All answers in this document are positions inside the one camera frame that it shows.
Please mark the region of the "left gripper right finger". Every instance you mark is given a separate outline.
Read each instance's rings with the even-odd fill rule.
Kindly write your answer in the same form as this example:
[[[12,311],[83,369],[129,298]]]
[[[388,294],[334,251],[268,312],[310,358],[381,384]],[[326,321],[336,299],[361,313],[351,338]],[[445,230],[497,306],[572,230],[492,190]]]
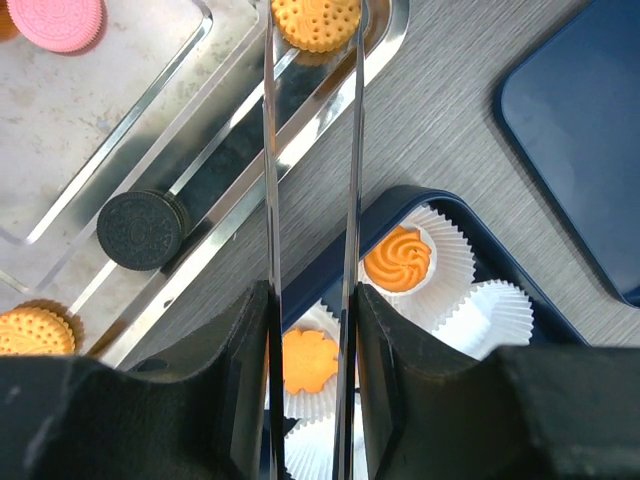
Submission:
[[[635,348],[502,346],[477,361],[360,286],[358,364],[374,479],[635,479]]]

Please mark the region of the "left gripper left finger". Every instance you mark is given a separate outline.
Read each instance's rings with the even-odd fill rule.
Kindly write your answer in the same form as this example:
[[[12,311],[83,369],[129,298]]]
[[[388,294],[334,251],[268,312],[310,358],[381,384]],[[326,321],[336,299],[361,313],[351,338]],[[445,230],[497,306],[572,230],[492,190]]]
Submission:
[[[87,357],[1,362],[5,479],[255,479],[268,285],[130,371]]]

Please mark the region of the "orange flower cookie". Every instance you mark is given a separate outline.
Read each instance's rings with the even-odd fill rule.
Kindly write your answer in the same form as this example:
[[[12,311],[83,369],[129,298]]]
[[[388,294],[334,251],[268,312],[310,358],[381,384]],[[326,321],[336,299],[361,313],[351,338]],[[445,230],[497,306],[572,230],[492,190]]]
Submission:
[[[339,347],[322,331],[290,330],[282,348],[284,387],[291,395],[320,393],[338,372]]]

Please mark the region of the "metal tongs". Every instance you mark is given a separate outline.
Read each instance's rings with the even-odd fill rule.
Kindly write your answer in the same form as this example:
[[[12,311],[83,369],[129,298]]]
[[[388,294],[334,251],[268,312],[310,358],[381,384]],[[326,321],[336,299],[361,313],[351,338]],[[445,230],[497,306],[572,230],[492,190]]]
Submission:
[[[351,479],[354,474],[355,363],[357,353],[357,284],[360,261],[360,220],[364,142],[365,32],[369,7],[359,3],[356,30],[356,67],[349,205],[345,232],[343,292],[338,355],[337,400],[332,477]],[[278,153],[276,148],[274,26],[267,10],[263,81],[264,179],[267,222],[269,298],[267,304],[270,405],[270,477],[282,479],[285,467],[282,362],[282,288],[279,228]]]

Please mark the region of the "orange swirl cookie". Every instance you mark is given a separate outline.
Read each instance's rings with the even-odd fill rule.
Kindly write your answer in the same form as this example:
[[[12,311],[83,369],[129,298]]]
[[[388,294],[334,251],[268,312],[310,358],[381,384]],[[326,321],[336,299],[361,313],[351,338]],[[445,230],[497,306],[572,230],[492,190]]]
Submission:
[[[408,296],[428,283],[436,265],[429,236],[418,227],[398,225],[364,256],[361,271],[382,293]]]

